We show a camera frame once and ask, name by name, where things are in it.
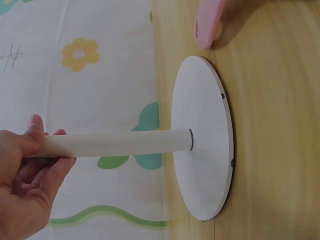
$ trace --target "teal leaf print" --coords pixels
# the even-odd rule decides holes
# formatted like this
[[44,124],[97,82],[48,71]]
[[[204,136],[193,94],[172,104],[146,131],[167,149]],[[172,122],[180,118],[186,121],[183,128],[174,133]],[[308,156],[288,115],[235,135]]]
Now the teal leaf print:
[[0,15],[8,12],[19,0],[0,0]]
[[[132,129],[132,132],[138,131],[153,131],[159,128],[159,108],[158,103],[153,102],[147,105],[139,116],[138,125]],[[136,163],[147,170],[157,170],[163,166],[162,155],[145,154],[134,155]],[[101,169],[115,169],[123,165],[129,156],[112,156],[101,157],[97,163],[97,166]]]
[[[132,129],[132,132],[153,131],[158,129],[159,126],[158,102],[153,102],[142,110],[138,126]],[[134,155],[134,158],[140,167],[147,170],[157,170],[163,166],[161,153]]]

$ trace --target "cylindrical rod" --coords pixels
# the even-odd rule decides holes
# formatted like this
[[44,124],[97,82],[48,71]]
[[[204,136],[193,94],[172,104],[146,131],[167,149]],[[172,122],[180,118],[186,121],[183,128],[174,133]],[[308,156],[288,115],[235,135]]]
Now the cylindrical rod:
[[109,157],[189,151],[190,129],[135,131],[118,134],[45,136],[41,151],[32,157]]

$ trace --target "white fabric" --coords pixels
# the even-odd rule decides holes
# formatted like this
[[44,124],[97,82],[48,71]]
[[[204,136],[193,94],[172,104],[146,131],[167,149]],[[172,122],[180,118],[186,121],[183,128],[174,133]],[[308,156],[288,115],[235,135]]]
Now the white fabric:
[[[68,134],[131,131],[142,110],[157,101],[150,0],[13,0],[1,12],[4,4],[0,0],[1,129],[22,133],[38,113],[50,134],[59,128]],[[63,66],[62,51],[78,38],[97,42],[99,60],[75,72]],[[98,160],[78,159],[51,218],[104,205],[143,220],[166,220],[162,168],[145,169],[130,156],[117,168],[102,169]],[[164,240],[166,228],[113,214],[48,225],[30,239]]]

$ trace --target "pink object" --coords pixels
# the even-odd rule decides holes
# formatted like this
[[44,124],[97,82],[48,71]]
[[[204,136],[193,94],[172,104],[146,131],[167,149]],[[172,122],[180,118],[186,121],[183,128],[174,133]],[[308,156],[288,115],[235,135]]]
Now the pink object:
[[194,37],[199,47],[209,49],[227,0],[201,0],[196,16]]

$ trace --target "round disc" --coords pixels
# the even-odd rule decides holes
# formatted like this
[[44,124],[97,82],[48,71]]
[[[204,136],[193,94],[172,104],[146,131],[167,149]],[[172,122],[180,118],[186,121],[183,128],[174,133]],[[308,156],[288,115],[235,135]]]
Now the round disc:
[[182,63],[172,99],[172,129],[191,129],[192,151],[174,152],[183,200],[201,221],[215,217],[230,188],[234,142],[229,105],[208,61],[190,56]]

